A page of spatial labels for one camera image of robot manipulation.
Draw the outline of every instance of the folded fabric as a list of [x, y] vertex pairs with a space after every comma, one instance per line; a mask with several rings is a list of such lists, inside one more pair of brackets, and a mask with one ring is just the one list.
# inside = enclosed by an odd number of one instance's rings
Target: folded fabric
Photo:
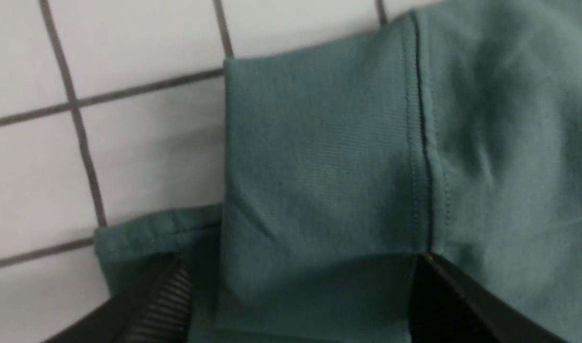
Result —
[[223, 208], [97, 230], [113, 293], [181, 252], [192, 343], [409, 343], [429, 251], [582, 342], [582, 0], [454, 0], [225, 76]]

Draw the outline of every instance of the grout line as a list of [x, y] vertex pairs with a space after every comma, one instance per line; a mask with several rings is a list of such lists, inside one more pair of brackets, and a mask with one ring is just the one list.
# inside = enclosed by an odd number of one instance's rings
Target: grout line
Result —
[[378, 11], [378, 20], [380, 26], [386, 25], [388, 19], [386, 18], [386, 9], [384, 8], [384, 0], [376, 0], [376, 10]]
[[89, 237], [84, 239], [78, 239], [77, 241], [71, 241], [60, 245], [54, 245], [53, 247], [34, 250], [32, 252], [23, 252], [22, 254], [0, 259], [0, 269], [4, 267], [10, 267], [11, 265], [15, 265], [18, 263], [28, 262], [34, 259], [60, 254], [62, 252], [71, 252], [72, 250], [86, 248], [91, 246], [92, 244], [94, 244], [94, 239], [92, 237]]
[[54, 115], [61, 113], [63, 111], [68, 111], [71, 109], [68, 103], [65, 104], [58, 104], [49, 107], [43, 107], [41, 109], [31, 110], [31, 111], [24, 111], [21, 113], [16, 113], [13, 115], [7, 115], [5, 117], [0, 118], [0, 128], [2, 126], [8, 126], [11, 124], [21, 123], [23, 121], [29, 121], [33, 119], [39, 119], [43, 117], [47, 117], [49, 115]]
[[[127, 89], [122, 89], [119, 91], [110, 91], [109, 93], [99, 94], [95, 96], [89, 96], [84, 99], [77, 100], [77, 105], [79, 108], [91, 106], [95, 104], [101, 104], [103, 102], [120, 100], [123, 98], [128, 98], [130, 96], [141, 95], [149, 93], [152, 91], [160, 91], [162, 89], [167, 89], [171, 87], [177, 87], [184, 84], [191, 84], [194, 82], [200, 82], [204, 80], [209, 80], [223, 76], [223, 69], [217, 68], [212, 70], [206, 70], [197, 72], [195, 74], [188, 74], [184, 76], [179, 76], [177, 78], [172, 78], [163, 81], [156, 81], [150, 84], [139, 85], [136, 87], [130, 87]], [[43, 107], [41, 109], [24, 111], [21, 113], [15, 113], [12, 115], [7, 115], [0, 118], [0, 128], [2, 126], [8, 126], [11, 124], [22, 123], [23, 121], [30, 121], [33, 119], [40, 119], [54, 114], [59, 114], [64, 111], [71, 110], [71, 104], [68, 102], [65, 104], [58, 104], [49, 107]]]
[[130, 87], [127, 89], [122, 89], [119, 91], [110, 91], [109, 93], [99, 94], [95, 96], [89, 96], [88, 98], [78, 100], [79, 107], [86, 107], [95, 104], [101, 104], [103, 102], [108, 102], [112, 100], [119, 100], [127, 98], [129, 96], [140, 95], [149, 93], [151, 91], [160, 91], [162, 89], [167, 89], [171, 87], [176, 87], [178, 85], [191, 84], [193, 82], [208, 80], [216, 78], [218, 76], [223, 76], [223, 69], [217, 68], [212, 70], [206, 70], [197, 72], [195, 74], [189, 74], [184, 76], [179, 76], [177, 78], [168, 79], [164, 81], [157, 81], [151, 84], [139, 85], [136, 87]]
[[75, 131], [77, 133], [80, 146], [80, 154], [82, 160], [84, 161], [84, 167], [86, 169], [88, 183], [90, 185], [90, 192], [94, 202], [96, 217], [99, 222], [99, 226], [107, 226], [107, 220], [105, 218], [104, 208], [102, 206], [102, 196], [100, 193], [99, 181], [97, 180], [96, 170], [94, 169], [94, 163], [92, 162], [88, 148], [86, 128], [84, 128], [84, 121], [81, 117], [80, 108], [78, 106], [77, 97], [75, 95], [73, 81], [71, 80], [71, 72], [69, 71], [67, 60], [64, 57], [64, 52], [62, 52], [60, 38], [56, 33], [56, 27], [54, 26], [54, 18], [52, 17], [50, 3], [48, 0], [39, 0], [39, 5], [41, 8], [41, 14], [43, 15], [43, 21], [45, 22], [45, 28], [48, 31], [48, 36], [50, 37], [50, 42], [52, 43], [52, 48], [54, 49], [54, 55], [56, 56], [56, 61], [58, 62], [58, 68], [60, 69], [62, 82], [64, 83], [65, 91], [67, 92], [67, 98], [69, 98], [71, 116], [73, 117], [73, 124], [75, 124]]
[[221, 0], [213, 0], [213, 5], [215, 6], [215, 14], [217, 15], [217, 24], [219, 25], [219, 33], [221, 34], [225, 57], [234, 57], [234, 50], [232, 50], [232, 41], [230, 39], [230, 31], [228, 31], [228, 22], [225, 20], [223, 4]]

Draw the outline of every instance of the teal t-shirt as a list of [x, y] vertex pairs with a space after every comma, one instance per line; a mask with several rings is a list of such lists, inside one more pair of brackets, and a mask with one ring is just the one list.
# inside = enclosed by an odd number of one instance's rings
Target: teal t-shirt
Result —
[[582, 342], [582, 0], [453, 0], [225, 76], [223, 206], [97, 230], [112, 293], [181, 252], [192, 343], [409, 343], [436, 252]]

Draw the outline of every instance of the clothing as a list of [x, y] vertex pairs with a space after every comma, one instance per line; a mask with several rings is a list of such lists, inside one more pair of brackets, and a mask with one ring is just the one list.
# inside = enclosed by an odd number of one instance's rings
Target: clothing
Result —
[[582, 0], [454, 0], [225, 77], [223, 209], [97, 230], [113, 293], [181, 252], [192, 343], [408, 343], [431, 251], [582, 342]]

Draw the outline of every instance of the seam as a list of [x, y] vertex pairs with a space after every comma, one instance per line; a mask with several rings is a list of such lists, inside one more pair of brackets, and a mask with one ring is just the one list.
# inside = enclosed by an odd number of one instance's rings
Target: seam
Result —
[[[173, 239], [175, 239], [177, 246], [180, 247], [179, 245], [179, 236], [186, 233], [186, 232], [196, 232], [196, 233], [200, 233], [200, 232], [206, 232], [208, 230], [212, 230], [213, 228], [217, 228], [217, 227], [221, 227], [221, 223], [214, 223], [214, 224], [207, 224], [204, 226], [200, 226], [200, 228], [184, 228], [181, 230], [178, 230], [178, 232], [161, 232], [158, 236], [172, 236]], [[115, 248], [97, 248], [97, 251], [99, 252], [99, 256], [101, 257], [106, 257], [106, 256], [110, 256], [111, 254], [119, 254], [120, 250], [128, 250], [128, 249], [134, 249], [136, 247], [142, 247], [142, 246], [146, 246], [146, 245], [151, 245], [151, 242], [148, 240], [141, 240], [141, 241], [133, 241], [132, 244], [124, 244], [124, 245], [116, 245]]]
[[416, 77], [417, 77], [417, 87], [418, 87], [418, 98], [419, 98], [419, 113], [420, 113], [420, 139], [422, 142], [422, 157], [424, 158], [424, 165], [426, 168], [426, 178], [427, 178], [427, 185], [426, 187], [428, 187], [426, 193], [428, 194], [428, 199], [426, 202], [426, 208], [427, 208], [427, 217], [428, 217], [428, 223], [427, 223], [427, 232], [426, 232], [426, 252], [432, 252], [432, 248], [433, 248], [433, 239], [434, 239], [434, 232], [435, 232], [435, 215], [434, 215], [434, 197], [433, 197], [433, 179], [434, 179], [434, 170], [433, 167], [431, 165], [431, 160], [429, 159], [429, 154], [428, 154], [428, 145], [427, 145], [427, 141], [426, 141], [426, 114], [425, 114], [425, 110], [424, 110], [424, 89], [423, 88], [423, 84], [424, 84], [424, 80], [422, 79], [423, 75], [422, 75], [422, 69], [421, 69], [421, 39], [422, 36], [420, 35], [420, 29], [419, 29], [419, 19], [418, 19], [418, 14], [416, 13], [416, 11], [412, 11], [411, 12], [411, 21], [413, 23], [413, 29], [415, 31], [415, 35], [416, 35], [416, 41], [415, 41], [415, 45], [416, 45], [416, 51], [415, 51], [415, 60], [416, 60]]
[[417, 198], [417, 191], [416, 191], [416, 187], [417, 187], [417, 178], [416, 178], [416, 167], [415, 167], [415, 163], [414, 163], [414, 157], [413, 157], [413, 134], [412, 134], [412, 127], [410, 124], [410, 113], [409, 113], [409, 67], [407, 65], [407, 43], [406, 43], [406, 34], [405, 32], [401, 33], [401, 48], [403, 51], [403, 69], [405, 72], [405, 80], [404, 80], [404, 84], [405, 84], [405, 98], [406, 98], [406, 108], [405, 108], [405, 112], [406, 112], [406, 127], [407, 127], [407, 146], [409, 148], [409, 165], [410, 165], [410, 171], [411, 171], [411, 232], [412, 232], [412, 244], [415, 247], [419, 247], [419, 220], [418, 220], [418, 198]]
[[[417, 30], [417, 34], [419, 35], [419, 39], [422, 39], [424, 41], [419, 43], [419, 55], [424, 54], [424, 58], [426, 59], [426, 66], [424, 66], [425, 68], [428, 66], [431, 66], [431, 52], [429, 51], [429, 42], [428, 42], [428, 20], [426, 20], [426, 18], [423, 18], [422, 20], [420, 20], [418, 18], [420, 14], [415, 12], [414, 13], [414, 19], [415, 19], [415, 26], [416, 26], [416, 30]], [[423, 30], [423, 34], [420, 34], [420, 26]], [[432, 96], [428, 96], [425, 97], [423, 96], [423, 91], [430, 91], [430, 85], [431, 85], [431, 80], [430, 80], [430, 74], [428, 73], [428, 70], [425, 70], [422, 68], [422, 66], [420, 65], [421, 63], [419, 63], [419, 76], [420, 76], [420, 90], [421, 90], [421, 103], [424, 101], [428, 101], [428, 105], [431, 111], [431, 117], [432, 117], [432, 125], [433, 125], [433, 138], [434, 138], [434, 144], [430, 147], [431, 150], [434, 150], [434, 157], [435, 158], [431, 158], [428, 159], [428, 154], [427, 154], [427, 160], [430, 161], [430, 163], [437, 163], [439, 165], [439, 168], [441, 169], [440, 173], [441, 173], [441, 182], [443, 184], [443, 197], [444, 197], [444, 211], [445, 211], [445, 216], [443, 219], [443, 228], [442, 228], [442, 236], [441, 239], [437, 241], [437, 243], [439, 243], [439, 245], [441, 246], [441, 251], [440, 253], [443, 253], [445, 250], [445, 243], [447, 241], [447, 237], [448, 237], [448, 232], [449, 232], [449, 226], [450, 226], [450, 206], [452, 204], [452, 198], [450, 196], [450, 187], [448, 184], [448, 176], [446, 175], [446, 171], [443, 167], [441, 158], [439, 158], [439, 152], [437, 151], [439, 149], [439, 143], [441, 141], [441, 134], [440, 134], [440, 127], [439, 127], [439, 121], [437, 120], [437, 113], [435, 113], [435, 106], [433, 103], [433, 99]], [[426, 111], [424, 110], [424, 108], [422, 109], [422, 115], [426, 116]], [[431, 168], [431, 182], [434, 182], [434, 174], [435, 174], [435, 170], [433, 168]], [[435, 215], [434, 215], [434, 204], [435, 204], [435, 195], [433, 194], [434, 188], [432, 187], [432, 195], [431, 195], [431, 218], [432, 218], [432, 224], [431, 224], [431, 232], [430, 232], [430, 252], [432, 252], [435, 248]]]

